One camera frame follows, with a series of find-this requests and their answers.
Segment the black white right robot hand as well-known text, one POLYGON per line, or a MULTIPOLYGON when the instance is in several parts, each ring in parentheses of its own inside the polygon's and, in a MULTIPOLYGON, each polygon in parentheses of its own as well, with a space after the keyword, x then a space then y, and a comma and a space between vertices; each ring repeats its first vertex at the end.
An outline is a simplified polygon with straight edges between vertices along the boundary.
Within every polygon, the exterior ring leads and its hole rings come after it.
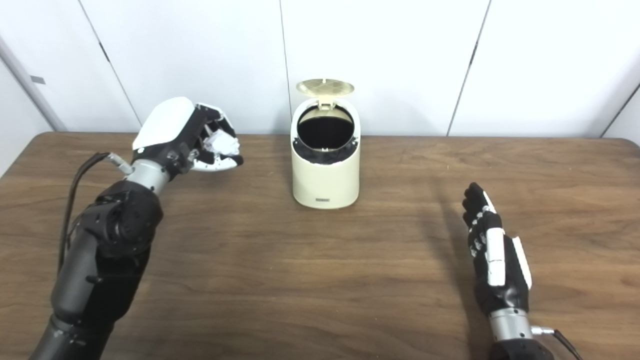
POLYGON ((486 316, 503 309, 529 312, 532 277, 521 240, 506 234, 489 194, 477 182, 464 191, 462 207, 480 310, 486 316))

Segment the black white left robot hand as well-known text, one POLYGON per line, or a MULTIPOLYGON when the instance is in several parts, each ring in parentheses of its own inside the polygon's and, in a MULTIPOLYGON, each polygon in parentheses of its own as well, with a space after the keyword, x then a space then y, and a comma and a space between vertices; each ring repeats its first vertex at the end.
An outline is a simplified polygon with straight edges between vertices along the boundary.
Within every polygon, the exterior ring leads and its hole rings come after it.
POLYGON ((242 166, 231 121, 214 105, 177 96, 156 105, 132 143, 132 161, 151 161, 169 179, 189 171, 217 173, 242 166))

